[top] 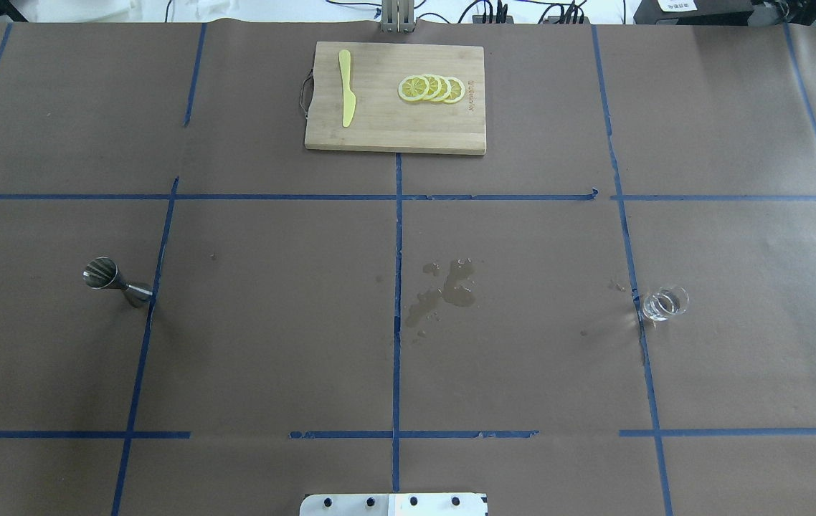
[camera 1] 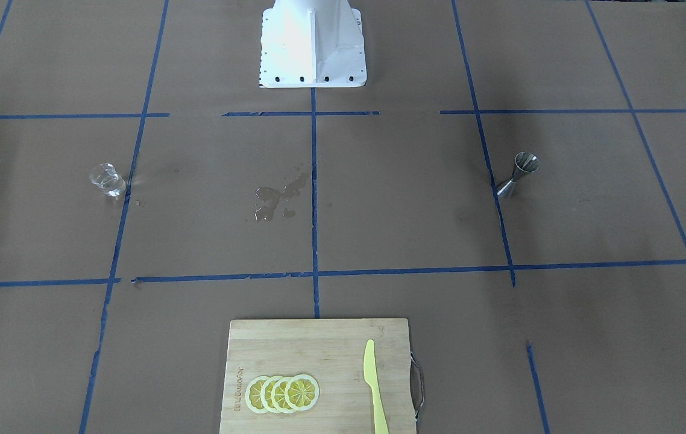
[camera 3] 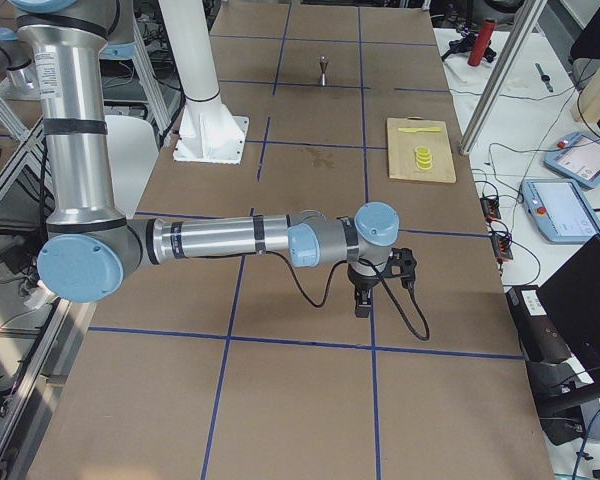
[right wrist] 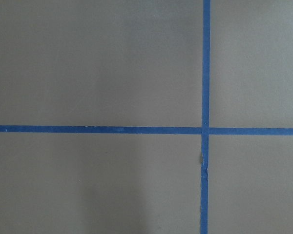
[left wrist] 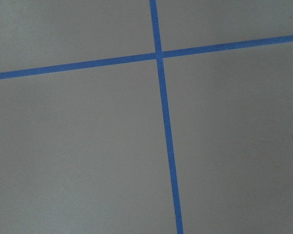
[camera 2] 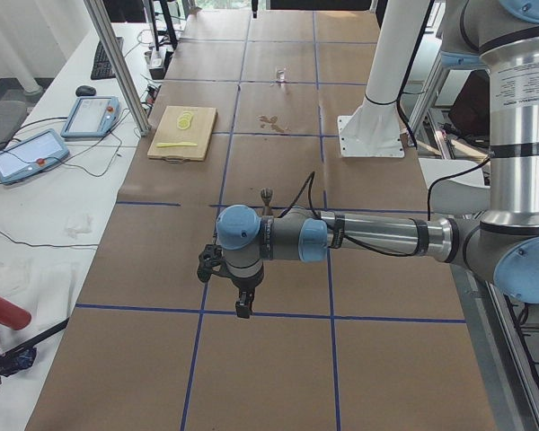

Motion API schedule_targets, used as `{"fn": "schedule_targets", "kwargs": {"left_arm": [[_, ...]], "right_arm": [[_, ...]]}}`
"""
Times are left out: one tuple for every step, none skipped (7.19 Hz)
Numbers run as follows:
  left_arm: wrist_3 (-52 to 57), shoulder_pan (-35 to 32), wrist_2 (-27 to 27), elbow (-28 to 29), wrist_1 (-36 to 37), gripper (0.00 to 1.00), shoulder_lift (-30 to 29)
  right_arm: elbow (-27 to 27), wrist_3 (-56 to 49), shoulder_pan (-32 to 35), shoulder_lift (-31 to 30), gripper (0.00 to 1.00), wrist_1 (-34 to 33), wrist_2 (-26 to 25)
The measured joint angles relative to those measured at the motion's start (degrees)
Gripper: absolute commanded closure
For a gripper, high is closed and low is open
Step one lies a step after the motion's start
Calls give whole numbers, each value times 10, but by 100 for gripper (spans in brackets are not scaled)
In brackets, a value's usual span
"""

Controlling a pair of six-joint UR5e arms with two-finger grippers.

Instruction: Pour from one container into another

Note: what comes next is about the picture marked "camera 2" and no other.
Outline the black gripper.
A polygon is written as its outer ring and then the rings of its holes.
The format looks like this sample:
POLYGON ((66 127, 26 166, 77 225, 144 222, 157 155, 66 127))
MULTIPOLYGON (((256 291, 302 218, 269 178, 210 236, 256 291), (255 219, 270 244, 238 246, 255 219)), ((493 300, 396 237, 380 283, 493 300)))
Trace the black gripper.
POLYGON ((247 318, 252 313, 255 289, 261 284, 264 272, 258 271, 250 277, 232 276, 232 283, 238 288, 239 297, 235 302, 235 312, 238 318, 247 318))

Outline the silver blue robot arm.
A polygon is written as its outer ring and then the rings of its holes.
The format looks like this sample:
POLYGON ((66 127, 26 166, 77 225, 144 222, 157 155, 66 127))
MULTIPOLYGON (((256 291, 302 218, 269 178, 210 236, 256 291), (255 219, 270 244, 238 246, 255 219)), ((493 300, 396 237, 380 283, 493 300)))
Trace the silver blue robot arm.
POLYGON ((289 207, 279 216, 224 209, 198 276, 238 288, 252 313, 267 260, 321 261, 358 247, 392 257, 431 256, 462 266, 503 294, 539 303, 539 1, 449 1, 441 52, 451 66, 490 72, 490 204, 480 220, 403 219, 289 207))

